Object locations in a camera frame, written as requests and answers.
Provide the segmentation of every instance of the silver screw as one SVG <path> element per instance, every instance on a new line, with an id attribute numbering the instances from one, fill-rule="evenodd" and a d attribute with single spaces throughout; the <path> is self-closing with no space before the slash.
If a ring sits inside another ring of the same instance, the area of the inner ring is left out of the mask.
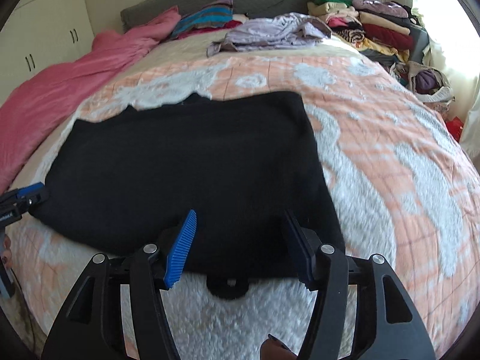
<path id="1" fill-rule="evenodd" d="M 101 264 L 102 262 L 105 261 L 105 256 L 102 255 L 101 253 L 96 254 L 95 256 L 93 256 L 92 261 L 93 261 L 95 264 Z"/>
<path id="2" fill-rule="evenodd" d="M 148 244 L 143 247 L 143 251 L 148 254 L 155 253 L 157 251 L 157 245 L 155 244 Z"/>
<path id="3" fill-rule="evenodd" d="M 328 244 L 322 245 L 320 250 L 325 254 L 333 254 L 333 252 L 335 252 L 335 248 L 332 245 Z"/>
<path id="4" fill-rule="evenodd" d="M 371 259 L 377 264 L 383 264 L 385 262 L 385 258 L 380 254 L 374 254 Z"/>

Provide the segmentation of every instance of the blue striped pillow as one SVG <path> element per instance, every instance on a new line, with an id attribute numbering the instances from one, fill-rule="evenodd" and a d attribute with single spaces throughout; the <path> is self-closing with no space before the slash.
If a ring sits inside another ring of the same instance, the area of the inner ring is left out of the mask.
<path id="1" fill-rule="evenodd" d="M 223 27 L 233 18 L 233 0 L 218 0 L 205 5 L 198 12 L 184 16 L 173 29 L 170 39 L 196 28 Z"/>

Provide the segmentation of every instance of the white cabinet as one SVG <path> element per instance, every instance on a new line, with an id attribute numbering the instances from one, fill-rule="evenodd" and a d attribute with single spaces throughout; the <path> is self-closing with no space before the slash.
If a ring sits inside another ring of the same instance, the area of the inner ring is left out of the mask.
<path id="1" fill-rule="evenodd" d="M 91 51 L 85 0 L 21 0 L 0 31 L 0 106 L 42 69 Z"/>

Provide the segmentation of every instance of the purple folded cloth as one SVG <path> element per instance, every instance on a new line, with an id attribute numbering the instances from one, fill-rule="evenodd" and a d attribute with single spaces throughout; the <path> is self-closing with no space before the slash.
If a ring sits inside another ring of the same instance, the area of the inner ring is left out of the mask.
<path id="1" fill-rule="evenodd" d="M 432 70 L 422 70 L 415 76 L 415 89 L 418 93 L 428 92 L 438 88 L 438 81 Z"/>
<path id="2" fill-rule="evenodd" d="M 287 13 L 273 19 L 251 19 L 234 28 L 219 42 L 212 42 L 207 56 L 220 51 L 254 51 L 295 49 L 315 46 L 322 39 L 330 38 L 332 30 L 320 19 Z"/>
<path id="3" fill-rule="evenodd" d="M 408 12 L 403 7 L 392 1 L 381 3 L 380 1 L 372 0 L 353 0 L 352 4 L 358 11 L 366 9 L 372 13 L 382 13 L 384 15 L 401 17 L 402 19 L 407 19 L 409 17 Z"/>

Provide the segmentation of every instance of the pink blanket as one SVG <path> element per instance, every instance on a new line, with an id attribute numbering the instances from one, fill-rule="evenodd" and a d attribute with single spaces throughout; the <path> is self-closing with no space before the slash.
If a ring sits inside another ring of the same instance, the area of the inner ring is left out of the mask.
<path id="1" fill-rule="evenodd" d="M 15 89 L 0 108 L 0 193 L 42 141 L 80 103 L 165 39 L 180 20 L 176 7 L 124 35 L 99 34 L 93 51 L 48 67 Z"/>

